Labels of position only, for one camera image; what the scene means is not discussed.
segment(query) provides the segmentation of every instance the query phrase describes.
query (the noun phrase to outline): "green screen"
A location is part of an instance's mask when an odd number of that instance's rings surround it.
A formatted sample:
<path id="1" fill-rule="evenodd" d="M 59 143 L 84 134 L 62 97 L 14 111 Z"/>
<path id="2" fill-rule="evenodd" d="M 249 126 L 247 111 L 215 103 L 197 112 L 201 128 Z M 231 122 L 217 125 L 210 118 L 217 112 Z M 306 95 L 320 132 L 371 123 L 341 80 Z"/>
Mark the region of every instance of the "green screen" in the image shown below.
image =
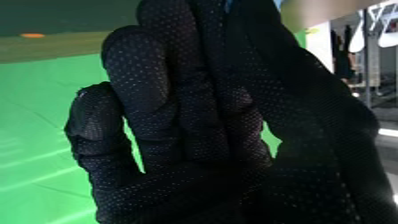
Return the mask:
<path id="1" fill-rule="evenodd" d="M 306 33 L 297 38 L 304 46 Z M 0 223 L 96 223 L 62 128 L 78 89 L 107 80 L 100 55 L 0 64 L 0 77 Z M 276 155 L 267 125 L 263 139 Z"/>

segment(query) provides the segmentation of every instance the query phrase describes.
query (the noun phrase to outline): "black glove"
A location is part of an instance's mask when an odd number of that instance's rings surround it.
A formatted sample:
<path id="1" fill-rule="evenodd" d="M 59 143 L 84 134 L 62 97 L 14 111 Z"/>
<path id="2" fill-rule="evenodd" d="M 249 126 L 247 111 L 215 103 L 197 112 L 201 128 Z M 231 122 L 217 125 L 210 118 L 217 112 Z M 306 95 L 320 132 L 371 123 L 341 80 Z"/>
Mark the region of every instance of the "black glove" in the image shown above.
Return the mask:
<path id="1" fill-rule="evenodd" d="M 283 140 L 263 205 L 277 223 L 398 223 L 375 116 L 299 47 L 270 0 L 236 0 L 228 21 L 233 74 Z"/>
<path id="2" fill-rule="evenodd" d="M 272 0 L 235 1 L 229 16 L 220 0 L 146 0 L 139 22 L 105 41 L 112 88 L 82 90 L 66 127 L 98 221 L 396 223 L 375 118 L 297 46 Z M 258 111 L 283 139 L 270 168 Z"/>
<path id="3" fill-rule="evenodd" d="M 217 106 L 210 73 L 226 73 L 226 68 L 204 61 L 192 8 L 185 0 L 142 2 L 140 26 L 117 29 L 103 44 L 112 87 L 103 83 L 84 89 L 71 108 L 66 132 L 101 223 L 247 223 L 254 213 L 251 198 L 270 166 L 263 119 L 231 80 L 219 82 L 226 106 Z M 213 9 L 222 18 L 219 5 Z M 220 47 L 210 61 L 226 59 Z"/>

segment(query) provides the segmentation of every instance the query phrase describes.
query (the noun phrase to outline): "perforated fabric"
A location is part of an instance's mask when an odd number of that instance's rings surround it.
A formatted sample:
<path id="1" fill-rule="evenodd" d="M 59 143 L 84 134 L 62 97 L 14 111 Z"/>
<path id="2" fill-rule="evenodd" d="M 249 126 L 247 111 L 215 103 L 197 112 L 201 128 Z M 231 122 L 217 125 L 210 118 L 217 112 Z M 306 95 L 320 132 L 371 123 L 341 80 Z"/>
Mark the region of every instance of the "perforated fabric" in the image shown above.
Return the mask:
<path id="1" fill-rule="evenodd" d="M 297 47 L 272 1 L 235 1 L 228 49 L 276 136 L 263 203 L 272 223 L 398 223 L 375 116 Z"/>
<path id="2" fill-rule="evenodd" d="M 80 91 L 66 126 L 98 221 L 398 223 L 373 115 L 297 47 L 272 0 L 244 2 L 226 17 L 220 0 L 146 0 L 140 26 L 105 40 L 110 84 Z M 272 167 L 261 116 L 283 139 Z"/>
<path id="3" fill-rule="evenodd" d="M 267 160 L 270 163 L 268 147 L 260 138 L 263 117 L 245 87 L 231 76 L 226 64 L 226 1 L 190 0 L 188 2 L 201 30 L 233 157 L 240 161 Z"/>
<path id="4" fill-rule="evenodd" d="M 121 118 L 121 102 L 101 83 L 80 91 L 66 126 L 75 158 L 89 172 L 100 223 L 244 224 L 242 199 L 261 186 L 267 163 L 181 160 L 162 172 L 142 174 Z"/>

